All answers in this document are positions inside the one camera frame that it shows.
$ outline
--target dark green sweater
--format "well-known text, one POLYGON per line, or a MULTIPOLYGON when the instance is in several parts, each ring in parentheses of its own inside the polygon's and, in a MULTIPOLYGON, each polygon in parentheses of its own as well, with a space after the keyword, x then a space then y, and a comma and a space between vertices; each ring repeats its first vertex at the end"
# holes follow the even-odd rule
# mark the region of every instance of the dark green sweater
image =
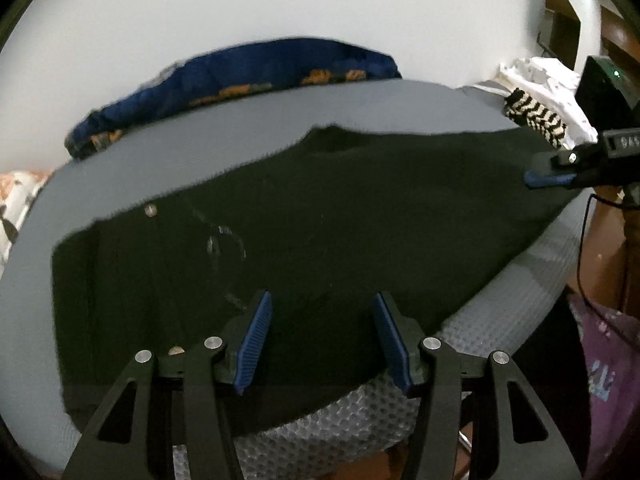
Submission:
POLYGON ((338 399, 385 367, 377 291, 436 332, 575 196, 524 186, 545 150, 526 128, 332 126, 71 235, 52 261, 68 412, 82 427, 137 351, 219 333, 257 288, 273 295, 273 321, 254 386, 227 401, 234 433, 338 399))

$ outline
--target purple cloth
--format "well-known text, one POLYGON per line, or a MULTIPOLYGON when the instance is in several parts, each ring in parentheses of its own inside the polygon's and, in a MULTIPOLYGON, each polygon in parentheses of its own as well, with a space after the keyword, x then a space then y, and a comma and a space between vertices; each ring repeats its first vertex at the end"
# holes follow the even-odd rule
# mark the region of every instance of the purple cloth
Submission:
MULTIPOLYGON (((584 478, 591 480, 616 449, 629 422, 640 414, 640 354, 587 307, 580 296, 572 295, 569 306, 578 322, 589 375, 591 447, 584 478)), ((593 306, 626 337, 640 343, 640 321, 597 304, 593 306)))

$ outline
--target screw head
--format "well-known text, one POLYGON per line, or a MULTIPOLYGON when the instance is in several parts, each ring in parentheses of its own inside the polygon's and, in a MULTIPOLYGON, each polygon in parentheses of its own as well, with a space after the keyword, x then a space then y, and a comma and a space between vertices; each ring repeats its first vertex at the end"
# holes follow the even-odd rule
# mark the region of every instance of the screw head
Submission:
POLYGON ((494 352, 494 361, 499 365, 505 365, 509 362, 509 356, 505 352, 494 352))
POLYGON ((136 354, 136 361, 138 361, 139 363, 146 363, 147 361, 149 361, 149 359, 151 359, 152 355, 153 354, 151 353, 151 350, 141 350, 136 354))
POLYGON ((153 204, 145 205, 145 215, 149 218, 156 216, 158 214, 158 208, 153 204))
POLYGON ((442 346, 442 343, 437 337, 425 337, 422 340, 422 345, 429 350, 437 350, 442 346))
POLYGON ((215 350, 216 348, 220 348, 222 346, 222 339, 220 339, 217 335, 213 337, 207 337, 204 341, 204 346, 206 346, 210 350, 215 350))

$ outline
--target black and white striped cloth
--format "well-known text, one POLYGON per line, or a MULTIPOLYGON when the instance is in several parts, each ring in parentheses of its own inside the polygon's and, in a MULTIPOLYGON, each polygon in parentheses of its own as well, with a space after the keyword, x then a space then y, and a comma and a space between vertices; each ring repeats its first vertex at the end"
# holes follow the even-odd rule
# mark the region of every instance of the black and white striped cloth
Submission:
POLYGON ((524 90, 516 88, 504 99, 504 114, 520 126, 542 133, 554 148, 562 148, 567 126, 560 116, 540 104, 524 90))

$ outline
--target blue patterned cloth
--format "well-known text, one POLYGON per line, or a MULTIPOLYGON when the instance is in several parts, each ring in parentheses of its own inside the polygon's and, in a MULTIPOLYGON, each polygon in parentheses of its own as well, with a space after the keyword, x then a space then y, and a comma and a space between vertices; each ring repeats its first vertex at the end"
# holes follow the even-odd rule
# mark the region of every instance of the blue patterned cloth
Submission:
POLYGON ((339 41, 289 38, 250 43, 168 67, 136 92, 93 110, 65 138, 73 158, 106 149, 132 126, 193 107, 310 84, 401 77, 390 56, 339 41))

